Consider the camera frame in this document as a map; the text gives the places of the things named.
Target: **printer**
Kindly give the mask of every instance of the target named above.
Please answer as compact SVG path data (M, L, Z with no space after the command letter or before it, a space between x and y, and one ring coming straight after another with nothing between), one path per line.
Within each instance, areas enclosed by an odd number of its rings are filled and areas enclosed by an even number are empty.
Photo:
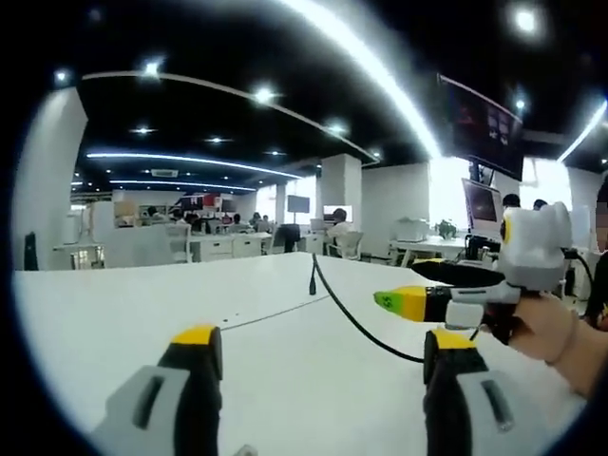
M404 242L421 242L427 239L428 221L422 218L399 218L392 224L391 239Z

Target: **window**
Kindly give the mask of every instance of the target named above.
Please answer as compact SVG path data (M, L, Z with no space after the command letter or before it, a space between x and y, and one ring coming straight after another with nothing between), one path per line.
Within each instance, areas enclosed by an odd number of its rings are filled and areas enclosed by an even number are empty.
M561 201L572 210L572 192L568 169L555 160L525 158L523 160L520 200L522 208L532 209L534 201L545 200L549 204Z
M434 159L428 163L430 226L450 220L459 230L468 228L463 179L469 178L469 163L456 157Z
M295 223L310 225L311 219L314 219L314 214L316 214L316 176L287 182L285 186L285 223L294 221L294 214L287 212L287 197L289 195L310 199L310 212L308 214L295 214Z
M261 217L268 216L268 220L276 220L276 185L262 187L256 194L256 212Z

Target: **potted plant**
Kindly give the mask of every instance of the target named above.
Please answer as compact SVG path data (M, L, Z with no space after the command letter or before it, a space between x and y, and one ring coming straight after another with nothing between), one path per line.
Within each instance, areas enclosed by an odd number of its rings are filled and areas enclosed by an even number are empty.
M435 225L435 231L441 236L443 239L452 239L456 238L456 225L454 225L449 220L441 220L441 223L437 223Z

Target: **white desk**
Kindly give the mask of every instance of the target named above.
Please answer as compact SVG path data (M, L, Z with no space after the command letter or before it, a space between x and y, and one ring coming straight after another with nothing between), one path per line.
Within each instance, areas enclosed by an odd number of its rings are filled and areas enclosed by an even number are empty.
M319 261L366 328L399 350L422 355L430 325L387 313L371 295L430 282L408 269L325 256ZM222 327L224 352L221 455L244 444L263 456L426 454L422 366L372 345L319 280L317 296L309 296L311 267L310 255L294 253L213 264L19 272L14 284L33 358L66 416L83 431L100 423L105 399L121 383L141 365L158 362L175 334L212 322ZM519 383L555 430L581 407L543 363L490 335L478 340L488 366Z
M228 259L233 257L232 242L235 238L249 238L263 242L270 239L268 233L249 233L233 235L196 235L190 237L190 250L195 262L204 260Z
M389 243L389 256L391 264L396 266L397 256L400 250L405 250L401 267L408 265L409 257L412 251L419 252L436 252L444 257L453 259L465 248L465 238L456 237L454 239L443 239L439 236L430 236L427 240L420 242L406 242L402 240L392 240Z

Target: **ceiling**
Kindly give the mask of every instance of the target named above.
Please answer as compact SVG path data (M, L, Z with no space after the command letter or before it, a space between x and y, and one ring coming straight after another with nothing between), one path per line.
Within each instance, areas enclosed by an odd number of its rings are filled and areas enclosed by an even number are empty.
M424 128L412 127L403 109L371 79L371 64L348 55L319 31L322 27L286 6L304 3L309 2L130 0L84 2L72 10L65 17L66 36L48 65L67 71L66 83L78 87L89 118L77 163L82 179L102 190L119 185L113 180L153 181L145 171L155 168L179 171L164 181L245 189L289 179L191 160L93 159L87 156L92 152L229 162L297 176L322 172L320 160L340 153L367 166L427 160L428 148L419 138ZM608 79L599 56L608 55L608 46L600 38L599 6L593 10L593 4L532 2L543 11L538 16L543 33L526 39L509 23L512 2L319 3L342 18L385 65L431 134L443 109L437 102L437 72L512 110L517 99L525 99L521 151L554 159L606 96ZM142 70L159 61L158 78L86 76ZM177 81L180 77L191 79ZM270 85L278 93L271 103L289 112L241 96L260 85ZM324 130L334 120L348 127L347 141ZM153 131L134 132L143 126ZM213 138L228 141L210 142ZM438 141L448 151L449 144ZM598 127L566 163L599 172L607 156L608 128ZM128 184L147 187L175 189Z

